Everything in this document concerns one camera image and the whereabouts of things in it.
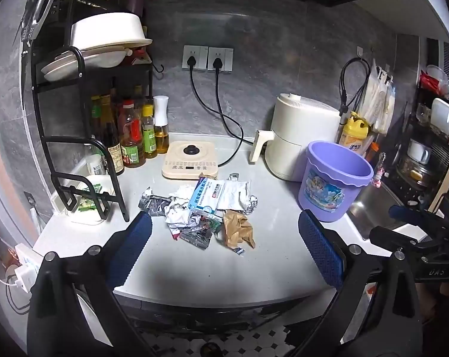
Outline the person's right hand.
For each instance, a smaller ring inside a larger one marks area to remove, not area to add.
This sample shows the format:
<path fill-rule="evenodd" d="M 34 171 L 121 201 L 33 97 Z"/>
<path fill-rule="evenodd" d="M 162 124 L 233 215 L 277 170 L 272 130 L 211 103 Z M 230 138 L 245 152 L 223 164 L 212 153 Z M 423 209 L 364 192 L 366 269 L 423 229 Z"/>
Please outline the person's right hand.
<path fill-rule="evenodd" d="M 416 283 L 418 300 L 423 322 L 431 320 L 439 302 L 449 300 L 449 282 Z"/>

